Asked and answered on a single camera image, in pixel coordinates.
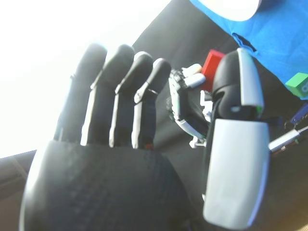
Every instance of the red block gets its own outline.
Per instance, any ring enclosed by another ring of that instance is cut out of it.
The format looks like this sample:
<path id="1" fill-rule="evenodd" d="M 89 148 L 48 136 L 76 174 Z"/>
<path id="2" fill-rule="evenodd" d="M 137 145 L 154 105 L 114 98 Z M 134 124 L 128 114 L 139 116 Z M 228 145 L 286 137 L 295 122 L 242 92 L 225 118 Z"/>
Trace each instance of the red block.
<path id="1" fill-rule="evenodd" d="M 225 54 L 220 53 L 216 50 L 210 50 L 208 56 L 205 60 L 201 73 L 206 77 L 206 81 L 203 85 L 201 85 L 202 90 L 206 90 L 211 92 L 213 88 L 213 82 L 215 73 L 220 63 L 221 59 L 225 56 Z"/>

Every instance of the green cube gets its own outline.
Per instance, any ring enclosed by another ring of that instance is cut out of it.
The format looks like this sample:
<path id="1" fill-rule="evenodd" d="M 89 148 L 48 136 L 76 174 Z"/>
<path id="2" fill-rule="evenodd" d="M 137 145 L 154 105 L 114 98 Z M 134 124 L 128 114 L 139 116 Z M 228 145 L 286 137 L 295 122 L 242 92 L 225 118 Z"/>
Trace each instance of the green cube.
<path id="1" fill-rule="evenodd" d="M 308 74 L 297 73 L 285 85 L 298 97 L 308 96 Z"/>

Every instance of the blue cloth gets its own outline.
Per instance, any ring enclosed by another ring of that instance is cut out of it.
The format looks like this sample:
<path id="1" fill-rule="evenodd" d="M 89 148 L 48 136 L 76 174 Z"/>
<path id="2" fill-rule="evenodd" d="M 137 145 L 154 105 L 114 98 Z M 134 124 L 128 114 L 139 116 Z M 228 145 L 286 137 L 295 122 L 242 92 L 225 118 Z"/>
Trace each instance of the blue cloth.
<path id="1" fill-rule="evenodd" d="M 283 84 L 298 72 L 308 74 L 307 0 L 263 0 L 256 14 L 244 22 L 220 17 L 199 0 L 191 2 Z"/>

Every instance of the robotic hand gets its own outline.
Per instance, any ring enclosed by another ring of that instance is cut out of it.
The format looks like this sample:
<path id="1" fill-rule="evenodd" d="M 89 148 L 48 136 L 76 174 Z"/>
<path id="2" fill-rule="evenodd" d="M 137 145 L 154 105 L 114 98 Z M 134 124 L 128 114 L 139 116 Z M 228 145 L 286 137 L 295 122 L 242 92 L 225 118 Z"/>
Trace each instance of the robotic hand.
<path id="1" fill-rule="evenodd" d="M 191 230 L 194 210 L 175 170 L 146 150 L 171 67 L 127 45 L 106 54 L 92 44 L 71 77 L 54 139 L 28 175 L 21 231 Z"/>
<path id="2" fill-rule="evenodd" d="M 186 106 L 186 86 L 200 85 L 201 77 L 170 78 L 174 120 L 194 136 L 193 141 L 206 146 L 205 219 L 228 229 L 249 227 L 263 196 L 270 160 L 268 124 L 260 119 L 262 88 L 252 58 L 239 48 L 219 63 L 210 125 L 205 119 L 209 114 L 196 116 Z"/>

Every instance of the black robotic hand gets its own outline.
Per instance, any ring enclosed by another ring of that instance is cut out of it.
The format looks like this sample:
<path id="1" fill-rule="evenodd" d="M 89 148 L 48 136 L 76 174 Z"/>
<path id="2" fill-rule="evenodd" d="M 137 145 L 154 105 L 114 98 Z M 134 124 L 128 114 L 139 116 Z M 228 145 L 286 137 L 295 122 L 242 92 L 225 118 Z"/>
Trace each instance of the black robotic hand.
<path id="1" fill-rule="evenodd" d="M 71 77 L 54 140 L 29 172 L 21 231 L 190 230 L 194 212 L 180 179 L 146 150 L 171 67 L 127 45 L 106 54 L 90 45 Z"/>

